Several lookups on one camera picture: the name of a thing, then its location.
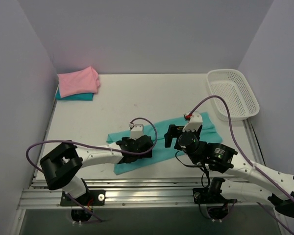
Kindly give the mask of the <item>mint green t-shirt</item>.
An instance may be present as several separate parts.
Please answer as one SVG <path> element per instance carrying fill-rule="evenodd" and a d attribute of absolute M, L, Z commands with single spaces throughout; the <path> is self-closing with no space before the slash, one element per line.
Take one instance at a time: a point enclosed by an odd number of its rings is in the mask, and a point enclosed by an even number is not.
<path fill-rule="evenodd" d="M 208 113 L 203 112 L 201 113 L 201 116 L 203 124 L 200 133 L 200 140 L 205 141 L 207 143 L 221 143 L 222 138 L 217 133 L 217 130 L 212 121 L 210 120 Z M 158 162 L 174 158 L 176 149 L 174 149 L 173 146 L 171 146 L 170 148 L 165 148 L 164 134 L 167 133 L 170 124 L 184 126 L 186 125 L 186 123 L 187 121 L 183 117 L 177 117 L 155 123 L 154 126 L 156 128 L 158 138 L 156 146 L 152 150 L 152 157 L 139 159 L 129 164 L 116 164 L 114 166 L 114 173 L 116 175 L 121 175 L 142 168 L 144 166 L 152 165 Z"/>

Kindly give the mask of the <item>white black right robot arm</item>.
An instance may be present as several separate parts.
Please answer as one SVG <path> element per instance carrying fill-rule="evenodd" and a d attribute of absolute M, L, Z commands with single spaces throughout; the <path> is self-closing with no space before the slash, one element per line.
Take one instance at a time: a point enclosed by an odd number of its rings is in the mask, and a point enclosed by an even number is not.
<path fill-rule="evenodd" d="M 221 143 L 200 140 L 202 127 L 169 125 L 164 135 L 165 147 L 176 139 L 175 149 L 183 151 L 191 160 L 192 168 L 233 175 L 246 182 L 232 182 L 223 178 L 210 181 L 208 197 L 213 202 L 238 199 L 273 206 L 278 213 L 294 218 L 294 175 L 281 173 L 245 157 Z"/>

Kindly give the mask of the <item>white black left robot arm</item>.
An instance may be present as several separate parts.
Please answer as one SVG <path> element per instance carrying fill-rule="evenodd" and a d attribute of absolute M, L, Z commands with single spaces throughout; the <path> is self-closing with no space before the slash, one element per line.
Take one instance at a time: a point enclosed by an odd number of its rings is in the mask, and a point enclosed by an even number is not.
<path fill-rule="evenodd" d="M 85 181 L 76 175 L 81 168 L 129 164 L 151 158 L 153 147 L 154 143 L 147 135 L 137 139 L 123 137 L 97 148 L 61 143 L 40 160 L 40 165 L 49 190 L 62 189 L 77 205 L 84 205 L 92 196 Z"/>

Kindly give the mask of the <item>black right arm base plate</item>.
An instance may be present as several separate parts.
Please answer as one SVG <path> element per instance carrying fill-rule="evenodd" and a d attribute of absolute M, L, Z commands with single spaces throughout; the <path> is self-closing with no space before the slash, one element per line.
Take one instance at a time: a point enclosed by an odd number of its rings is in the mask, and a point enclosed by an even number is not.
<path fill-rule="evenodd" d="M 225 199 L 220 194 L 210 194 L 207 188 L 193 188 L 193 200 L 195 204 L 226 204 L 234 203 L 236 199 Z"/>

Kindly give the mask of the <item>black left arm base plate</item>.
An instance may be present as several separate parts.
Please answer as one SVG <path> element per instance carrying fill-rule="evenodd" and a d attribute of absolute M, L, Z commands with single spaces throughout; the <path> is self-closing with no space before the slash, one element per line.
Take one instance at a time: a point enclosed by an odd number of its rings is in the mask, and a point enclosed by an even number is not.
<path fill-rule="evenodd" d="M 103 206 L 105 204 L 105 193 L 106 191 L 102 189 L 91 189 L 75 200 L 83 206 Z M 76 203 L 74 203 L 71 198 L 68 197 L 67 194 L 63 191 L 60 200 L 60 206 L 76 206 Z"/>

